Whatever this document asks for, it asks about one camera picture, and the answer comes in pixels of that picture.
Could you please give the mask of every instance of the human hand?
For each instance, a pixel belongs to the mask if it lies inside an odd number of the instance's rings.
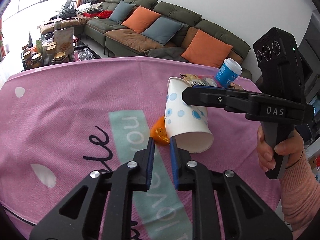
[[[273,150],[271,146],[269,146],[264,137],[264,133],[262,127],[258,128],[258,158],[259,158],[259,166],[264,171],[273,170],[276,166],[276,161],[273,158]],[[275,152],[282,156],[289,155],[287,168],[294,165],[300,160],[302,152],[303,152],[303,138],[300,134],[294,129],[293,137],[279,143],[275,147]]]

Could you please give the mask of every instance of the white wall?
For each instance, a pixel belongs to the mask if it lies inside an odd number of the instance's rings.
[[[303,0],[158,0],[176,4],[221,25],[246,41],[253,43],[270,28],[278,27],[292,33],[299,46],[311,18],[311,9]],[[255,82],[261,75],[257,60],[250,50],[243,67],[250,70]]]

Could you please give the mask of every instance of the black bag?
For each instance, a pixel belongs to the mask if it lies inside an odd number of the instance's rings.
[[[58,18],[66,19],[66,18],[71,18],[71,17],[76,17],[76,10],[73,8],[67,9],[63,12],[61,12],[58,16]]]

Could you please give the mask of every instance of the table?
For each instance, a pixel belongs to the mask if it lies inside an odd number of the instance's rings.
[[[130,57],[52,65],[13,75],[0,92],[2,205],[38,223],[91,171],[115,170],[146,147],[150,128],[164,115],[170,76],[217,71]],[[235,83],[258,91],[248,79]],[[259,125],[244,114],[209,108],[213,144],[192,158],[213,171],[234,170],[275,210],[280,184],[266,178],[258,165]],[[136,238],[192,238],[191,193],[174,190],[169,147],[156,147],[151,188],[135,192],[133,202]],[[32,226],[9,216],[28,238]]]
[[[78,40],[77,42],[73,43],[73,48],[74,48],[74,51],[87,48],[87,49],[90,50],[90,52],[92,53],[92,55],[94,56],[95,59],[101,58],[97,53],[95,53],[92,49],[90,49],[88,47],[88,45],[84,44],[81,40]],[[23,64],[23,70],[22,71],[26,71],[27,68],[26,68],[26,65],[24,63],[22,54],[21,54],[21,60],[22,60],[22,64]]]

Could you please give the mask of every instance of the green sofa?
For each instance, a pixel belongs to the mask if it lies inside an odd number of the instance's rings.
[[[135,4],[137,7],[143,6],[147,9],[150,9],[157,2],[157,0],[105,0],[103,2],[103,10],[113,11],[120,1]],[[127,27],[109,19],[92,19],[84,27],[84,33],[105,47],[106,36],[104,34],[108,31],[120,29],[127,29]]]
[[[112,10],[121,0],[106,0],[104,9]],[[116,57],[134,57],[147,56],[164,58],[188,62],[181,57],[181,54],[188,47],[186,39],[190,38],[189,32],[200,29],[207,34],[233,46],[231,58],[238,63],[242,63],[248,55],[250,46],[233,33],[227,31],[221,26],[203,20],[200,14],[190,11],[186,8],[157,0],[123,0],[124,2],[143,6],[160,13],[162,17],[168,17],[183,25],[183,27],[171,38],[171,40],[162,46],[142,34],[135,33],[127,27],[115,23],[109,19],[93,19],[88,21],[84,31],[85,34],[99,42],[101,45],[113,52]],[[241,75],[245,78],[252,79],[248,70],[243,69]]]

